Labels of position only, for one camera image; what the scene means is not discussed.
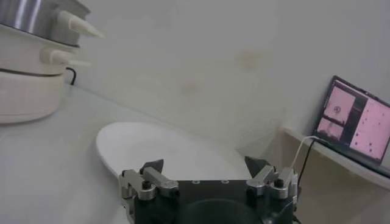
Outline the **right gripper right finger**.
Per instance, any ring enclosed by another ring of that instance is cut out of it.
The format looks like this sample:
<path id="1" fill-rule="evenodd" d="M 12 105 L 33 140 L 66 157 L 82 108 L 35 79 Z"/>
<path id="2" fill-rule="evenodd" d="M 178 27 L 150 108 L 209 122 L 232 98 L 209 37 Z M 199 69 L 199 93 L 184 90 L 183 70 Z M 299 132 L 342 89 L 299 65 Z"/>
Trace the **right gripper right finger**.
<path id="1" fill-rule="evenodd" d="M 293 168 L 284 167 L 281 172 L 265 159 L 244 158 L 251 179 L 247 186 L 259 197 L 268 191 L 273 199 L 298 199 L 298 174 Z"/>

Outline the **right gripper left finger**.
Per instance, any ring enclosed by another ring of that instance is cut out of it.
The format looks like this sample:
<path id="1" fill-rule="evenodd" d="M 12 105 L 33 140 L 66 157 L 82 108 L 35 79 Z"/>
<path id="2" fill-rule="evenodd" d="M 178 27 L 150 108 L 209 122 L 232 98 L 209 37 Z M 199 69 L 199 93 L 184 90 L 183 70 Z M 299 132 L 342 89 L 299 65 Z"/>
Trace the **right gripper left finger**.
<path id="1" fill-rule="evenodd" d="M 176 198 L 179 196 L 179 183 L 170 180 L 161 172 L 164 165 L 162 159 L 147 162 L 137 172 L 123 170 L 119 175 L 119 193 L 122 199 L 137 197 L 142 201 L 153 200 L 157 195 Z"/>

